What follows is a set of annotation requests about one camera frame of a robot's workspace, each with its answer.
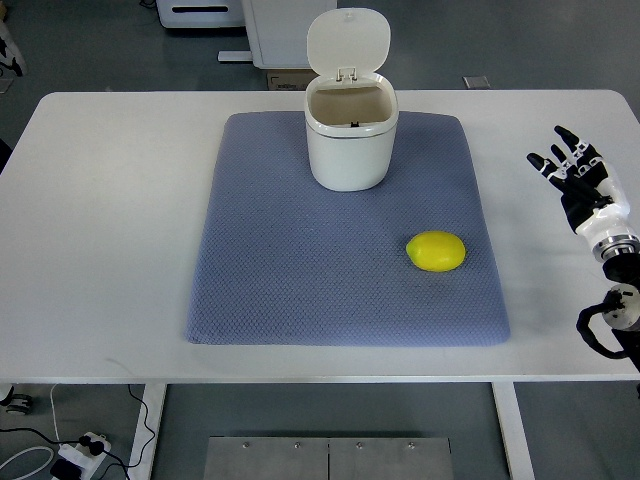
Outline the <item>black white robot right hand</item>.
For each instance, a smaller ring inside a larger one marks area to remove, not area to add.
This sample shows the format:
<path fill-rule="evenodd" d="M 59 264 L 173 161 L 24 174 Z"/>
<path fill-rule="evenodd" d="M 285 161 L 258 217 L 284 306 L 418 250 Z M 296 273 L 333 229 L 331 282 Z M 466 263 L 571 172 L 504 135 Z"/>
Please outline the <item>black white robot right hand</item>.
<path fill-rule="evenodd" d="M 583 237 L 604 262 L 621 253 L 637 253 L 639 236 L 629 223 L 630 204 L 612 164 L 593 144 L 563 126 L 554 127 L 567 149 L 553 144 L 552 158 L 527 155 L 529 163 L 561 192 L 571 230 Z"/>

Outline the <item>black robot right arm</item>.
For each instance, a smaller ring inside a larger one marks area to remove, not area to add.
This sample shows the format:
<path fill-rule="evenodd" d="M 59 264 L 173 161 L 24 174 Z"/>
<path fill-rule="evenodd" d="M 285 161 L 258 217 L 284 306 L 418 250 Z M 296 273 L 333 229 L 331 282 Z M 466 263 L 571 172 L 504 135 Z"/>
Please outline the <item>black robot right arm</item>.
<path fill-rule="evenodd" d="M 599 241 L 593 253 L 615 285 L 601 303 L 580 312 L 576 329 L 596 353 L 612 360 L 629 359 L 639 369 L 639 239 L 631 234 L 610 236 Z M 620 351 L 605 347 L 592 331 L 590 322 L 597 314 L 610 327 Z"/>

